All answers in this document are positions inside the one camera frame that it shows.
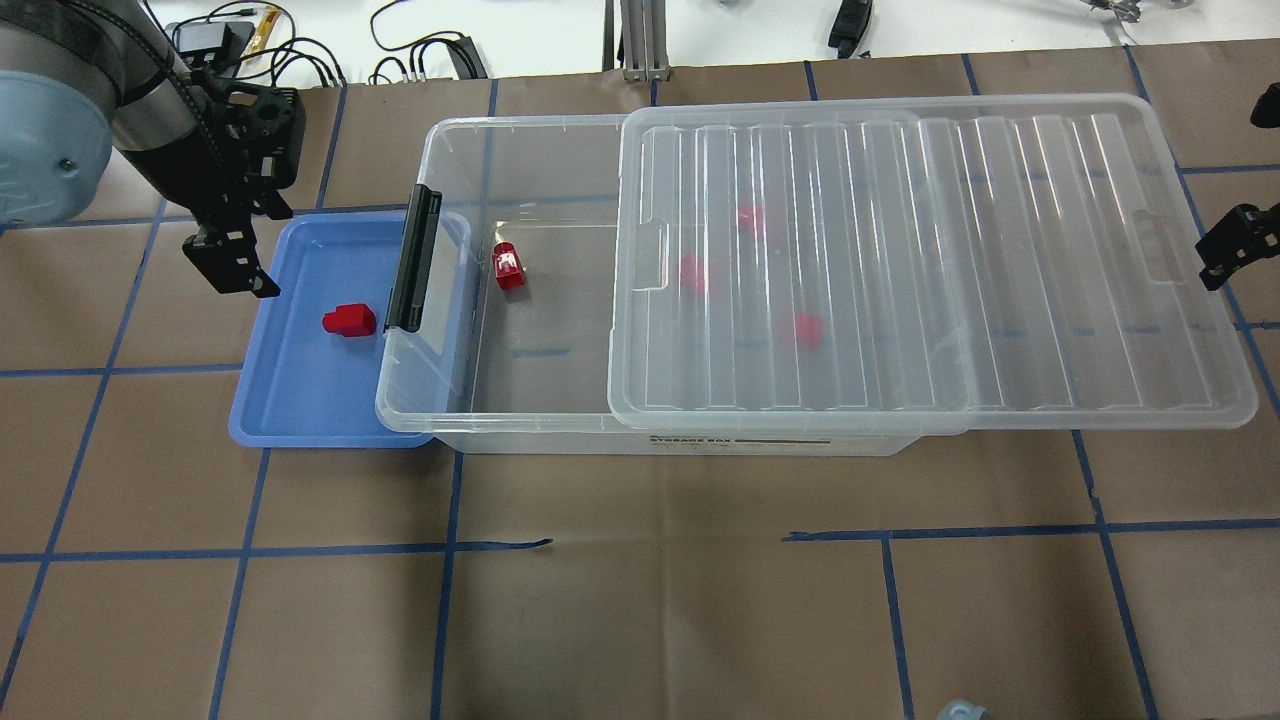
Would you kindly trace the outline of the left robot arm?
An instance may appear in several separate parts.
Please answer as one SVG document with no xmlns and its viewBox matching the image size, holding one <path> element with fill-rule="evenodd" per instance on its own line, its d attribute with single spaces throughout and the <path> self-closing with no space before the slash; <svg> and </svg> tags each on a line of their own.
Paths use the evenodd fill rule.
<svg viewBox="0 0 1280 720">
<path fill-rule="evenodd" d="M 279 295 L 253 219 L 293 215 L 294 88 L 189 67 L 137 1 L 5 1 L 1 31 L 4 224 L 79 215 L 119 154 L 193 217 L 182 250 L 216 292 Z"/>
</svg>

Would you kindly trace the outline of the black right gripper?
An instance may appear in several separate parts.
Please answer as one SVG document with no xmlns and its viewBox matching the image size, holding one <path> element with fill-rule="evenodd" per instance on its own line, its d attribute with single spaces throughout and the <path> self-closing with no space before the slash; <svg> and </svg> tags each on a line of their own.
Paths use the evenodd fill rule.
<svg viewBox="0 0 1280 720">
<path fill-rule="evenodd" d="M 1251 124 L 1261 129 L 1280 127 L 1280 83 L 1275 82 L 1257 97 Z M 1271 209 L 1238 204 L 1225 213 L 1196 243 L 1203 264 L 1202 286 L 1219 291 L 1236 272 L 1271 258 Z"/>
</svg>

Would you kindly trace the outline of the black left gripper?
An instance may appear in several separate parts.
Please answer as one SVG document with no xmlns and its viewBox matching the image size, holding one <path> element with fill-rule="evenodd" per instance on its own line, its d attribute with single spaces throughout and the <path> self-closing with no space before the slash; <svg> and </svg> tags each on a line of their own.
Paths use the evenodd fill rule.
<svg viewBox="0 0 1280 720">
<path fill-rule="evenodd" d="M 197 79 L 207 99 L 202 111 L 218 161 L 212 199 L 195 211 L 197 232 L 182 252 L 219 293 L 280 295 L 262 266 L 257 241 L 244 234 L 253 217 L 288 220 L 294 215 L 282 191 L 300 172 L 307 113 L 297 88 L 236 79 Z"/>
</svg>

